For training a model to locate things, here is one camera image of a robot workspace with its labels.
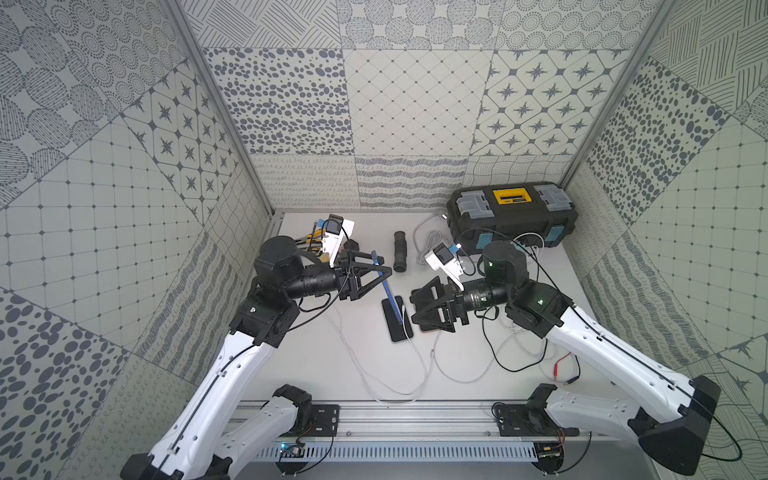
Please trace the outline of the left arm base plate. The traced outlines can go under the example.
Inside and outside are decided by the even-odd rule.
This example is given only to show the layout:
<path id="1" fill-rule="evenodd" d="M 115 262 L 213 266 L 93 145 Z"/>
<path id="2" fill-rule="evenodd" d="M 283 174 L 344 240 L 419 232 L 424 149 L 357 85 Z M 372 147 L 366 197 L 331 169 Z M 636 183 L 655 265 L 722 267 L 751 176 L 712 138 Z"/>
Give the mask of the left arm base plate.
<path id="1" fill-rule="evenodd" d="M 297 423 L 283 437 L 336 437 L 340 411 L 339 404 L 312 404 L 299 411 Z"/>

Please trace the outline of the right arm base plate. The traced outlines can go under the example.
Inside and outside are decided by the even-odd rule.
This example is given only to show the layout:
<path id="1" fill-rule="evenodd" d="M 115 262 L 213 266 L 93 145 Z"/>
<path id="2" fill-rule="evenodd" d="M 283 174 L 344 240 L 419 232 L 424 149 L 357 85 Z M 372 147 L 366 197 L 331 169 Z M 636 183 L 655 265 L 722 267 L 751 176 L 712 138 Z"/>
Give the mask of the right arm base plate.
<path id="1" fill-rule="evenodd" d="M 542 408 L 496 402 L 491 414 L 501 437 L 577 437 L 578 428 L 558 426 Z"/>

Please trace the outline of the black phone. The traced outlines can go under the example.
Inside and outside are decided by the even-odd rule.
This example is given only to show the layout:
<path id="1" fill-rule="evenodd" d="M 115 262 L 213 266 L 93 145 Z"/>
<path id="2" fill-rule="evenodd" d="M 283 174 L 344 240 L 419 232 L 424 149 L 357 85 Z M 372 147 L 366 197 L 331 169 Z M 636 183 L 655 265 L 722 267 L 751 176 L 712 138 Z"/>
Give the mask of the black phone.
<path id="1" fill-rule="evenodd" d="M 380 266 L 381 265 L 381 262 L 379 262 L 379 260 L 378 260 L 378 255 L 377 255 L 376 250 L 372 250 L 371 251 L 371 257 L 372 257 L 374 265 L 376 265 L 376 266 Z M 404 323 L 403 317 L 402 317 L 402 311 L 401 311 L 401 308 L 398 306 L 398 303 L 397 303 L 397 301 L 395 299 L 395 296 L 392 294 L 391 288 L 390 288 L 388 280 L 387 280 L 388 276 L 383 271 L 378 271 L 378 275 L 379 275 L 379 278 L 382 280 L 381 284 L 384 287 L 385 293 L 386 293 L 387 298 L 389 300 L 389 303 L 390 303 L 390 305 L 392 307 L 392 310 L 394 312 L 395 318 L 396 318 L 397 322 L 402 326 L 403 323 Z"/>
<path id="2" fill-rule="evenodd" d="M 399 343 L 413 338 L 412 325 L 408 316 L 408 312 L 405 309 L 403 298 L 400 295 L 394 297 L 398 308 L 400 309 L 400 316 L 397 316 L 395 310 L 392 307 L 391 302 L 385 299 L 381 302 L 383 309 L 385 322 L 389 332 L 389 337 L 392 343 Z"/>

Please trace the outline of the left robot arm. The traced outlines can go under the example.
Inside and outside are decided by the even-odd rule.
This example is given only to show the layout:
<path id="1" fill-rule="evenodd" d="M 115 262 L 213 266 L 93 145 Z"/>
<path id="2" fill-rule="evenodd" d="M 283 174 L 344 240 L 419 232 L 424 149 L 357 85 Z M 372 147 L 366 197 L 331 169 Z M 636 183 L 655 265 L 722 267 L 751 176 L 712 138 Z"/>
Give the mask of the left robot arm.
<path id="1" fill-rule="evenodd" d="M 312 397 L 288 384 L 250 420 L 232 431 L 225 427 L 256 374 L 297 329 L 299 299 L 329 293 L 354 301 L 391 276 L 380 256 L 346 250 L 336 259 L 340 242 L 334 235 L 324 238 L 326 262 L 300 250 L 289 236 L 261 246 L 251 289 L 203 382 L 152 450 L 127 460 L 121 478 L 233 479 L 278 437 L 309 429 Z"/>

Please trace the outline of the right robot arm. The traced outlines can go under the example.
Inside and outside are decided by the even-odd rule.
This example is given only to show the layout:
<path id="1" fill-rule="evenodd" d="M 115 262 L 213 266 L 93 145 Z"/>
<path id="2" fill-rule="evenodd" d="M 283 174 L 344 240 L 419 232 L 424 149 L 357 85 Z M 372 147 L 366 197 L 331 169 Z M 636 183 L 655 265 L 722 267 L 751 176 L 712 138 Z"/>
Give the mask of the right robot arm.
<path id="1" fill-rule="evenodd" d="M 526 256 L 509 242 L 493 241 L 483 249 L 483 277 L 462 282 L 454 248 L 435 247 L 426 262 L 449 281 L 434 277 L 412 292 L 412 322 L 436 325 L 445 316 L 440 327 L 452 331 L 471 312 L 503 310 L 517 326 L 585 359 L 627 395 L 599 398 L 542 384 L 529 398 L 531 407 L 560 427 L 630 442 L 664 468 L 694 475 L 716 419 L 720 386 L 704 375 L 676 372 L 614 335 L 553 284 L 531 279 Z"/>

